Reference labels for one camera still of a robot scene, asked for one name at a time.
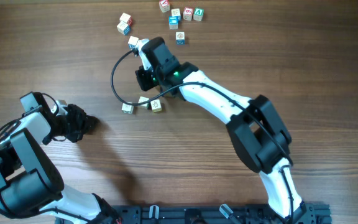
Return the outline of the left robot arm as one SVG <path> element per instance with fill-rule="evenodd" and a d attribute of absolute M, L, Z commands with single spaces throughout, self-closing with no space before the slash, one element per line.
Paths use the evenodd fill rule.
<path fill-rule="evenodd" d="M 63 100 L 49 107 L 47 96 L 22 96 L 24 113 L 0 128 L 0 214 L 10 219 L 51 215 L 56 223 L 120 223 L 103 198 L 66 185 L 42 149 L 52 141 L 82 140 L 98 119 Z"/>

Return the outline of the plain white picture block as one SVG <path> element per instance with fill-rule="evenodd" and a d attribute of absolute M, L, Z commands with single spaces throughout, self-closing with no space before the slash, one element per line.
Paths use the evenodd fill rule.
<path fill-rule="evenodd" d="M 123 103 L 121 110 L 123 113 L 132 114 L 134 111 L 134 106 Z"/>

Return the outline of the red V block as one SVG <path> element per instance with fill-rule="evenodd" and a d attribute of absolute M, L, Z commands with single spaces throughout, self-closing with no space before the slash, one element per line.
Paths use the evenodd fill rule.
<path fill-rule="evenodd" d="M 149 98 L 141 96 L 139 98 L 138 103 L 142 103 L 141 105 L 139 105 L 140 108 L 143 108 L 143 109 L 146 109 L 146 110 L 148 110 L 150 108 Z"/>

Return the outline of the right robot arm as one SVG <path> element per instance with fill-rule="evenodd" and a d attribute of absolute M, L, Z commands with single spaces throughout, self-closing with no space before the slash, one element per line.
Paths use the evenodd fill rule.
<path fill-rule="evenodd" d="M 294 219 L 303 201 L 290 174 L 291 136 L 272 102 L 235 94 L 195 65 L 180 63 L 161 37 L 138 41 L 135 54 L 142 61 L 135 73 L 141 89 L 158 86 L 161 96 L 194 103 L 223 122 L 238 158 L 262 179 L 270 208 L 286 221 Z"/>

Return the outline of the green-sided picture block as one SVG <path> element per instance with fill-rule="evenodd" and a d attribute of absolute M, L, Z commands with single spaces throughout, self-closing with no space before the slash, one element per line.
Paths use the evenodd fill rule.
<path fill-rule="evenodd" d="M 150 102 L 150 106 L 153 113 L 162 111 L 162 104 L 159 99 L 153 100 Z"/>

